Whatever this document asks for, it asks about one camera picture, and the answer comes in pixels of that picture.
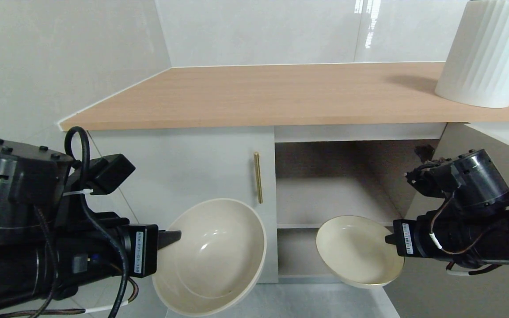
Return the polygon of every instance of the bowl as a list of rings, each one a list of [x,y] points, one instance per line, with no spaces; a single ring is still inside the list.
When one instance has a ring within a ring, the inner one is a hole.
[[[391,232],[360,216],[340,216],[317,231],[317,251],[329,270],[345,284],[358,288],[384,286],[396,279],[404,258],[384,242]]]
[[[168,228],[177,230],[182,238],[158,251],[152,276],[168,308],[206,316],[229,308],[252,290],[266,256],[266,232],[255,210],[233,199],[205,201]]]

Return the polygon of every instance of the gray floor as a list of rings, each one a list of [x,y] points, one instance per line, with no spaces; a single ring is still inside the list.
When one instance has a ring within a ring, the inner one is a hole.
[[[183,318],[158,299],[150,278],[137,280],[139,297],[119,310],[119,318]],[[49,308],[91,308],[111,304],[117,278],[85,286],[71,299],[52,302]],[[1,312],[34,309],[42,300]],[[108,311],[77,315],[107,318]],[[399,318],[383,290],[365,290],[345,284],[258,284],[237,305],[211,318]]]
[[[183,318],[168,311],[166,318]],[[242,302],[211,318],[398,318],[390,302],[345,284],[259,284]]]

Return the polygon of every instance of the countertop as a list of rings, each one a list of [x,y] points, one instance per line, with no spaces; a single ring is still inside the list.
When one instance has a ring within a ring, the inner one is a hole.
[[[434,93],[444,63],[172,68],[61,123],[88,130],[509,121]]]

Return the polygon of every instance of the gold handle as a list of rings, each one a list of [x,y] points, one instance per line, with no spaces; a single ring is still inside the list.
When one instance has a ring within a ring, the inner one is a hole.
[[[262,204],[262,181],[260,177],[260,155],[258,152],[254,153],[254,170],[256,173],[256,187],[258,191],[258,203]]]

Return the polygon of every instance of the ribbed vase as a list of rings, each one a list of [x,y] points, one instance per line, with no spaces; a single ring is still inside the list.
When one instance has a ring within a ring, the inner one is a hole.
[[[467,3],[435,93],[468,105],[509,106],[509,0]]]

